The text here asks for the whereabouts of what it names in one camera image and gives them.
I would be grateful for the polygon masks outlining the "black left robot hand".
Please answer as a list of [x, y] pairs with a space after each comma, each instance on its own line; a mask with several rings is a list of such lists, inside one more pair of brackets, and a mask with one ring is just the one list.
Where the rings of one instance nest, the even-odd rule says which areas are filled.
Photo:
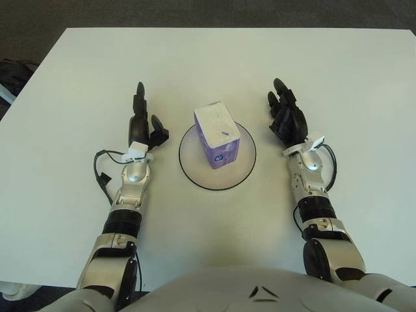
[[150, 133], [145, 88], [142, 82], [138, 83], [136, 94], [133, 96], [133, 113], [129, 121], [129, 145], [138, 142], [152, 150], [169, 139], [169, 130], [156, 115], [151, 116], [153, 131]]

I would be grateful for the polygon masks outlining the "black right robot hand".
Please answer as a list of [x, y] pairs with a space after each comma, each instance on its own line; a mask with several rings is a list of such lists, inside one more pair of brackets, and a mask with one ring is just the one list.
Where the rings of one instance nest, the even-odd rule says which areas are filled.
[[293, 91], [278, 78], [274, 79], [273, 85], [276, 93], [267, 94], [273, 119], [270, 130], [286, 148], [304, 143], [308, 135], [307, 122], [303, 112], [296, 105]]

